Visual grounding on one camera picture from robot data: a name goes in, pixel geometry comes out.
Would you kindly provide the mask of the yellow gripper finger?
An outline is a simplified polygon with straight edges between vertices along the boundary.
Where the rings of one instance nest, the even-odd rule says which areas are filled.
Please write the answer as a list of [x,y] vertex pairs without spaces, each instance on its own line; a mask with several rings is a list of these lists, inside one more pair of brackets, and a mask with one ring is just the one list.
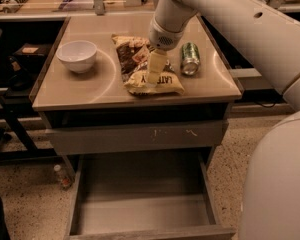
[[167,52],[160,49],[153,50],[148,58],[146,81],[150,84],[156,84],[160,74],[167,62]]

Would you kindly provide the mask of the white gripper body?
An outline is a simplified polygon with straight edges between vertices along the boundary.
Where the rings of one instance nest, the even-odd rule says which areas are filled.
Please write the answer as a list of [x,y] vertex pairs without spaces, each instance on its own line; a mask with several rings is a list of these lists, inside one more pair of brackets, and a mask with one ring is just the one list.
[[182,36],[183,31],[172,32],[166,30],[157,23],[155,18],[151,19],[148,38],[154,48],[164,51],[173,50],[177,47]]

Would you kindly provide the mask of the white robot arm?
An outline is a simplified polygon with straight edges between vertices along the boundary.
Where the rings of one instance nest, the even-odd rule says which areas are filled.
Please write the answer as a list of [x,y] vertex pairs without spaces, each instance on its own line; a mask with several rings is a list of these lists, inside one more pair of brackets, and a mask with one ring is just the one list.
[[151,44],[162,52],[174,49],[195,14],[295,111],[263,137],[250,158],[239,240],[300,240],[300,23],[259,0],[159,0]]

